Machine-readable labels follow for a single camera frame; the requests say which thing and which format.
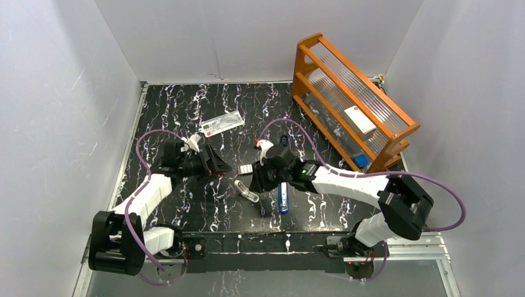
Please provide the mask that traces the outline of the silver staple strip tray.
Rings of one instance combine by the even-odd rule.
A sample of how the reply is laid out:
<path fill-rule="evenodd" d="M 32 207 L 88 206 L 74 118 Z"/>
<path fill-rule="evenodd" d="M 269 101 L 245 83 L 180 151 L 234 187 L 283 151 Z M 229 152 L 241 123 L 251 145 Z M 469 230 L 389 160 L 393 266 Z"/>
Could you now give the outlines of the silver staple strip tray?
<path fill-rule="evenodd" d="M 238 175 L 246 176 L 253 174 L 252 164 L 243 164 L 238 166 Z"/>

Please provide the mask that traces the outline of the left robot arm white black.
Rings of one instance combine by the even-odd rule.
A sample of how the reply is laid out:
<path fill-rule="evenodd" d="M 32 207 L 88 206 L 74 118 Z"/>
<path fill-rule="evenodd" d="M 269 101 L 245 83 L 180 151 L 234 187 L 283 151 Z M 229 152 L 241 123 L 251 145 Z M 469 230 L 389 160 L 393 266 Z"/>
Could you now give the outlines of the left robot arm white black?
<path fill-rule="evenodd" d="M 169 257 L 182 255 L 185 241 L 176 235 L 177 227 L 163 224 L 147 230 L 147 219 L 184 179 L 205 179 L 231 170 L 209 144 L 199 148 L 191 139 L 164 143 L 160 159 L 141 185 L 124 202 L 94 216 L 90 269 L 135 276 L 145 260 L 160 251 Z"/>

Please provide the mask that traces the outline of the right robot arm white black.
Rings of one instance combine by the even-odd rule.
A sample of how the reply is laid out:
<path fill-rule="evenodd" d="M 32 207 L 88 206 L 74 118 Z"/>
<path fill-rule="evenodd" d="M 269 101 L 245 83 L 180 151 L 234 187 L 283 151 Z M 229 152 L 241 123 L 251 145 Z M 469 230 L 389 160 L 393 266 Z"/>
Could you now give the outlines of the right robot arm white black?
<path fill-rule="evenodd" d="M 252 164 L 251 192 L 269 192 L 287 183 L 301 192 L 348 197 L 380 210 L 353 228 L 349 249 L 356 256 L 365 256 L 389 238 L 420 239 L 434 201 L 411 176 L 368 176 L 302 161 L 288 147 L 268 140 L 256 141 L 255 147 L 260 156 Z"/>

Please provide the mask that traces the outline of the clear plastic package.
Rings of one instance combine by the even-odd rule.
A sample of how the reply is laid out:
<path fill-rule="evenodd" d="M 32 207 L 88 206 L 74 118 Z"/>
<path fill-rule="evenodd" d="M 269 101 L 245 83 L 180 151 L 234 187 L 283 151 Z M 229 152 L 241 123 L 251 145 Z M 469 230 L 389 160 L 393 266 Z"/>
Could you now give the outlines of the clear plastic package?
<path fill-rule="evenodd" d="M 244 123 L 245 120 L 241 117 L 240 112 L 234 111 L 200 123 L 199 132 L 203 133 L 205 137 L 211 137 L 242 126 Z"/>

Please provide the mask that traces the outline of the blue object on shelf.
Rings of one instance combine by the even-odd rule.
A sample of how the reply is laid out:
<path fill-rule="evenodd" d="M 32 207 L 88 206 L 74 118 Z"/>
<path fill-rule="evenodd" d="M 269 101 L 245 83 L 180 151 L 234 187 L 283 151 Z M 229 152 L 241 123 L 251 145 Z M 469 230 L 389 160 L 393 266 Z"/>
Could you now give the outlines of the blue object on shelf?
<path fill-rule="evenodd" d="M 355 153 L 352 155 L 352 161 L 359 167 L 364 168 L 369 164 L 367 156 L 363 153 Z"/>

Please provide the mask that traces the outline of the white box on shelf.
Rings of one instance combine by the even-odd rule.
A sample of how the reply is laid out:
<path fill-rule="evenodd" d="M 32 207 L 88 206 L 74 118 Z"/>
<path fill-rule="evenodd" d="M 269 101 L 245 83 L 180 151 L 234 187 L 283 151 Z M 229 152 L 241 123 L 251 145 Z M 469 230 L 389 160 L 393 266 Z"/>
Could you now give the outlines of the white box on shelf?
<path fill-rule="evenodd" d="M 359 136 L 367 136 L 376 130 L 374 123 L 357 106 L 351 106 L 344 110 L 352 129 Z"/>

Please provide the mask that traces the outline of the orange wooden shelf rack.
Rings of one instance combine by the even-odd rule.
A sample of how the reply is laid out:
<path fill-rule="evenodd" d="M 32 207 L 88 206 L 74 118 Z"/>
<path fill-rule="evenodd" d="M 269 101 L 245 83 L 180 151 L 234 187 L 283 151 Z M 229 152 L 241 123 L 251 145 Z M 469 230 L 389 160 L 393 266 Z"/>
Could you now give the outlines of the orange wooden shelf rack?
<path fill-rule="evenodd" d="M 321 33 L 297 43 L 292 98 L 346 164 L 364 173 L 400 162 L 409 146 L 407 137 L 420 127 Z M 367 136 L 359 136 L 344 114 L 354 105 L 376 126 Z M 360 152 L 368 158 L 367 167 L 352 161 L 352 155 Z"/>

